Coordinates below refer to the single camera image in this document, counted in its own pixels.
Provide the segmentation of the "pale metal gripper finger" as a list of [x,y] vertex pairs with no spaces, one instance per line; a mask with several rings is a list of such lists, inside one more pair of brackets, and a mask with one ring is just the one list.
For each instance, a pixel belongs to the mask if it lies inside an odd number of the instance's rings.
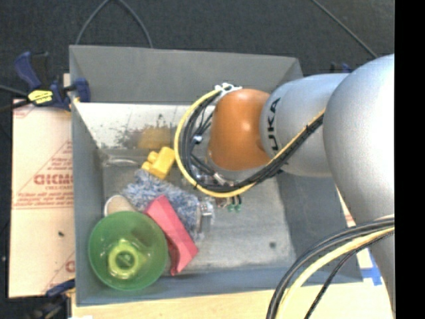
[[199,220],[199,232],[207,233],[210,230],[211,223],[214,217],[214,207],[209,202],[201,203],[199,206],[200,220]]

